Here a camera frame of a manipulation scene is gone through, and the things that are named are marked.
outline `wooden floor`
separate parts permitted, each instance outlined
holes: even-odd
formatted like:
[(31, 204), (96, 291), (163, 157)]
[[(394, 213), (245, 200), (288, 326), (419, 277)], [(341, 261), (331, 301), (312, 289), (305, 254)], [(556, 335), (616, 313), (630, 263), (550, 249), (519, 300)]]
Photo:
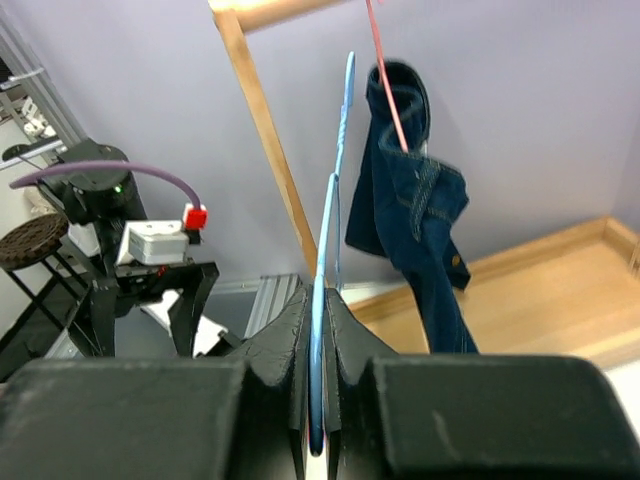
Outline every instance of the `wooden floor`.
[[(600, 219), (471, 264), (457, 297), (480, 351), (576, 355), (603, 368), (640, 358), (638, 242)], [(408, 287), (350, 308), (397, 351), (428, 351)]]

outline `white wall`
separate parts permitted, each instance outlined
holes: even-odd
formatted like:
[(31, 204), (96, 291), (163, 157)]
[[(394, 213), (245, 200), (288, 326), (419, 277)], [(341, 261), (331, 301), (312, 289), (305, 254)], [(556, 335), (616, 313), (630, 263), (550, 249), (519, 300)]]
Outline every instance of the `white wall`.
[[(12, 145), (19, 143), (29, 143), (26, 136), (13, 120), (0, 125), (0, 151), (4, 151)], [(40, 164), (43, 159), (36, 159)], [(19, 163), (8, 168), (0, 163), (0, 206), (2, 208), (2, 220), (0, 221), (0, 238), (9, 231), (31, 218), (27, 199), (23, 190), (11, 190), (9, 182), (27, 175), (35, 170), (29, 164)], [(16, 273), (22, 281), (31, 288), (33, 292), (38, 292), (49, 280), (51, 275), (42, 265), (21, 270)], [(11, 280), (7, 274), (0, 269), (0, 305), (2, 306), (2, 316), (0, 316), (0, 338), (11, 328), (23, 310), (29, 305), (30, 300), (22, 290)]]
[(629, 148), (627, 166), (613, 213), (627, 225), (640, 231), (640, 118)]
[[(200, 191), (223, 280), (305, 271), (206, 0), (3, 4), (90, 135)], [(613, 211), (640, 113), (640, 2), (393, 0), (377, 12), (386, 54), (427, 85), (430, 152), (468, 180), (455, 228), (468, 259)], [(368, 128), (364, 1), (255, 33), (250, 46), (317, 235), (351, 49), (345, 219)], [(180, 192), (141, 183), (151, 213), (180, 213)], [(386, 262), (343, 258), (347, 282), (392, 276)]]

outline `blue plastic hanger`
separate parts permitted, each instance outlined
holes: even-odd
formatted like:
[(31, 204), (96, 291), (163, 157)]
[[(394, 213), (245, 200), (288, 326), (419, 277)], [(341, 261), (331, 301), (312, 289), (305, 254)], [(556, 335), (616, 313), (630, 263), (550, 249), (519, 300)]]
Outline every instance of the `blue plastic hanger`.
[(356, 55), (349, 53), (347, 72), (344, 81), (344, 102), (340, 110), (340, 129), (338, 130), (338, 152), (336, 167), (329, 176), (327, 196), (324, 201), (322, 228), (318, 245), (316, 277), (313, 282), (311, 305), (311, 339), (309, 342), (309, 449), (313, 455), (320, 455), (324, 444), (324, 379), (322, 368), (322, 326), (325, 301), (325, 269), (327, 262), (327, 243), (329, 241), (329, 223), (336, 199), (336, 288), (340, 290), (340, 192), (339, 180), (344, 154), (344, 140), (347, 135), (349, 108), (353, 104), (353, 82), (355, 77)]

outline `black stool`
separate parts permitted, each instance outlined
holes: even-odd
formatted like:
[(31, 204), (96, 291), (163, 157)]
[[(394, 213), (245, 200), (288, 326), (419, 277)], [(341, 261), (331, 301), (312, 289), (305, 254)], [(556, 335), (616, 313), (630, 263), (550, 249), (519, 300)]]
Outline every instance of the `black stool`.
[(69, 292), (74, 300), (80, 300), (81, 294), (77, 293), (47, 261), (49, 257), (53, 257), (80, 284), (83, 290), (89, 287), (87, 282), (58, 253), (61, 247), (60, 240), (67, 234), (68, 228), (69, 223), (62, 215), (51, 213), (23, 223), (0, 239), (0, 268), (60, 330), (64, 330), (66, 327), (65, 319), (56, 318), (51, 310), (42, 303), (42, 299), (34, 294), (15, 272), (40, 263), (51, 273), (56, 282)]

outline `yellow stitching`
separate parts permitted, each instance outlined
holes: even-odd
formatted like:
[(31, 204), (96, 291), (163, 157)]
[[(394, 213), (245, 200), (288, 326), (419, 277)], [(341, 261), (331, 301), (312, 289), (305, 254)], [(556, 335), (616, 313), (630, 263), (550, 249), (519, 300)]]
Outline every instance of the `yellow stitching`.
[(418, 216), (417, 213), (417, 208), (419, 208), (419, 205), (416, 205), (418, 198), (420, 198), (420, 196), (422, 195), (422, 190), (423, 190), (423, 185), (424, 185), (424, 177), (425, 177), (425, 169), (424, 169), (424, 165), (422, 166), (422, 168), (420, 169), (420, 174), (418, 176), (418, 184), (416, 185), (416, 192), (413, 195), (413, 199), (411, 202), (411, 210), (410, 210), (410, 218), (409, 218), (409, 226), (411, 227), (411, 235), (413, 236), (413, 238), (416, 239), (416, 241), (420, 241), (420, 233), (416, 232), (416, 217)]
[[(424, 105), (424, 99), (422, 98), (418, 98), (418, 101), (421, 101), (422, 104)], [(407, 110), (405, 110), (405, 112), (400, 116), (400, 122), (402, 123), (403, 121), (409, 119), (411, 116), (413, 116), (416, 112), (420, 111), (420, 105), (414, 105), (414, 106), (410, 106)], [(420, 238), (421, 238), (421, 231), (418, 227), (418, 223), (419, 220), (421, 219), (420, 217), (424, 214), (424, 206), (425, 203), (429, 200), (429, 190), (433, 189), (433, 185), (435, 183), (435, 181), (437, 180), (439, 173), (441, 170), (446, 170), (447, 172), (460, 177), (463, 181), (464, 181), (464, 177), (462, 176), (462, 173), (459, 170), (456, 170), (453, 167), (450, 167), (448, 165), (445, 165), (439, 161), (437, 161), (437, 159), (434, 159), (432, 157), (425, 157), (424, 155), (422, 155), (421, 152), (418, 153), (413, 153), (413, 152), (402, 152), (402, 151), (397, 151), (392, 149), (392, 148), (388, 148), (386, 146), (383, 146), (384, 144), (387, 143), (389, 136), (391, 135), (391, 133), (394, 131), (394, 125), (393, 123), (390, 123), (388, 127), (386, 127), (383, 130), (383, 133), (380, 135), (380, 140), (378, 141), (378, 148), (380, 148), (380, 150), (383, 150), (385, 152), (387, 152), (388, 154), (391, 155), (395, 155), (395, 156), (399, 156), (399, 157), (405, 157), (405, 158), (410, 158), (413, 160), (418, 160), (421, 161), (421, 163), (423, 163), (422, 165), (422, 169), (420, 172), (420, 186), (419, 186), (419, 191), (418, 194), (415, 195), (414, 200), (413, 200), (413, 204), (412, 205), (407, 205), (406, 200), (401, 198), (399, 195), (396, 194), (396, 198), (398, 199), (398, 201), (400, 203), (402, 203), (405, 206), (408, 206), (410, 209), (414, 210), (412, 212), (412, 217), (413, 217), (413, 225), (412, 225), (412, 230), (413, 230), (413, 237), (419, 242)], [(421, 134), (421, 139), (422, 141), (424, 141), (424, 137), (425, 137), (425, 132), (422, 132)], [(422, 182), (424, 181), (424, 176), (425, 176), (425, 172), (426, 172), (426, 168), (424, 163), (428, 162), (428, 167), (434, 167), (436, 170), (438, 170), (438, 174), (435, 176), (435, 178), (432, 178), (431, 181), (429, 182), (429, 185), (427, 186), (427, 192), (426, 195), (425, 193), (423, 193), (422, 190)], [(415, 205), (415, 201), (420, 198), (419, 204), (415, 207), (414, 209), (414, 205)], [(453, 223), (453, 219), (451, 218), (451, 216), (445, 214), (444, 212), (439, 212), (436, 210), (427, 210), (429, 213), (431, 213), (432, 215), (441, 218), (442, 220), (445, 220), (449, 223)]]
[[(440, 176), (440, 164), (431, 161), (430, 159), (427, 159), (428, 161), (428, 166), (427, 165), (422, 165), (422, 170), (420, 171), (420, 185), (419, 185), (419, 191), (418, 193), (421, 194), (420, 196), (420, 203), (417, 206), (417, 210), (414, 211), (414, 225), (412, 225), (412, 230), (413, 230), (413, 238), (416, 239), (416, 241), (420, 241), (420, 239), (422, 238), (422, 232), (420, 229), (420, 224), (421, 224), (421, 220), (422, 217), (424, 215), (425, 212), (425, 207), (427, 206), (427, 202), (429, 201), (429, 198), (431, 197), (431, 194), (433, 193), (433, 187), (435, 185), (435, 183), (438, 180), (438, 177)], [(434, 168), (434, 170), (436, 170), (436, 173), (431, 175), (431, 167)], [(426, 188), (424, 187), (424, 177), (427, 176), (427, 174), (429, 175), (429, 183), (427, 184)]]
[(402, 195), (399, 195), (397, 193), (396, 193), (396, 200), (398, 200), (403, 205), (411, 206), (411, 200), (409, 200), (409, 199), (407, 199), (407, 198), (405, 198)]
[(447, 215), (447, 213), (443, 212), (442, 210), (436, 210), (435, 208), (427, 208), (427, 212), (433, 215), (434, 217), (438, 217), (442, 220), (446, 220), (448, 223), (453, 223), (453, 220), (451, 220), (451, 216)]

